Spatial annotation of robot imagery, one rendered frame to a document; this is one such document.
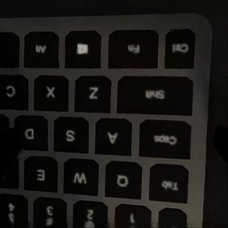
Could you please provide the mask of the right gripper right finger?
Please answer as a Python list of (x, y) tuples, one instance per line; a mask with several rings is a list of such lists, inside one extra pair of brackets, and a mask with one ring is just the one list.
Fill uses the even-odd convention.
[(228, 128), (216, 127), (213, 144), (228, 165)]

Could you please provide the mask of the keyboard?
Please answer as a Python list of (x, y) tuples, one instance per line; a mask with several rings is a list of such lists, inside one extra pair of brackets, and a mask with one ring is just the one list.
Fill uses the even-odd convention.
[(0, 19), (0, 228), (202, 228), (211, 43), (196, 13)]

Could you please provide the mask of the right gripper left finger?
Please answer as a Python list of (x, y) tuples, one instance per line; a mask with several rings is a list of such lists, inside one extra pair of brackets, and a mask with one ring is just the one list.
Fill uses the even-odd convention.
[(25, 144), (20, 126), (0, 132), (0, 183)]

